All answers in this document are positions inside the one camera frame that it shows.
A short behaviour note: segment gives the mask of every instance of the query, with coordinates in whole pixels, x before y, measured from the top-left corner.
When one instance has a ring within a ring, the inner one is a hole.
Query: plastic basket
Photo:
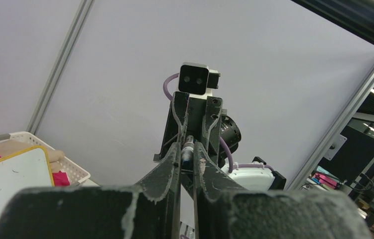
[[[0,142],[6,141],[8,139],[29,143],[31,145],[41,145],[48,149],[54,149],[49,144],[45,143],[43,140],[39,139],[29,132],[16,132],[0,135]],[[60,159],[59,163],[62,165],[61,171],[67,173],[70,185],[78,183],[82,185],[87,179],[90,178],[89,172],[78,166],[67,157]]]

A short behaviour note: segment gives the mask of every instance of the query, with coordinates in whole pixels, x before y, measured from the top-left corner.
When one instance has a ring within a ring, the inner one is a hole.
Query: white board with yellow edge
[[[0,158],[0,215],[21,189],[54,186],[45,149],[34,146]]]

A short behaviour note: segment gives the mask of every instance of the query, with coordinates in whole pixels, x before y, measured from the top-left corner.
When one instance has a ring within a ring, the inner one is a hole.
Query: metal frame
[[[78,10],[72,20],[71,26],[68,30],[68,33],[65,37],[64,43],[58,53],[58,57],[55,60],[52,71],[49,74],[49,78],[46,82],[46,85],[43,89],[40,99],[37,103],[37,106],[34,110],[31,120],[27,127],[27,132],[36,134],[40,122],[44,117],[46,108],[49,105],[52,94],[56,89],[56,85],[61,78],[62,72],[65,68],[68,58],[71,54],[72,49],[74,48],[75,42],[77,41],[78,36],[80,35],[81,29],[86,21],[87,15],[94,3],[94,0],[81,0]]]
[[[356,113],[357,109],[361,106],[363,101],[369,95],[370,90],[374,87],[374,65],[370,69],[369,73],[366,75],[363,83],[357,89],[355,94],[350,98],[348,104],[343,108],[341,113],[336,118],[335,122],[332,124],[331,128],[326,132],[325,136],[321,139],[317,147],[314,149],[313,153],[309,159],[304,164],[297,176],[288,185],[288,190],[299,189],[306,181],[306,178],[310,173],[316,168],[317,164],[322,159],[323,155],[332,145],[335,137],[341,133],[345,128],[347,123]]]

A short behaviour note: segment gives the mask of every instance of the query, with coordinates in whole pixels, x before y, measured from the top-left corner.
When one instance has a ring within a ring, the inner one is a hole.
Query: camera
[[[195,95],[206,93],[209,67],[202,64],[185,62],[179,71],[178,89]]]

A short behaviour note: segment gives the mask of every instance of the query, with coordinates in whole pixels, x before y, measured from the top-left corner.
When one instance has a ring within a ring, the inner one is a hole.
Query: white basket
[[[13,139],[19,142],[29,143],[31,145],[41,145],[47,149],[53,149],[50,145],[43,142],[41,139],[37,138],[29,132],[16,132],[6,135],[0,135],[0,142],[6,141],[8,139]],[[78,166],[76,163],[71,161],[69,158],[64,157],[59,160],[62,165],[62,172],[66,172],[70,184],[77,184],[77,182],[82,185],[87,179],[90,178],[90,173],[84,170],[82,167]]]

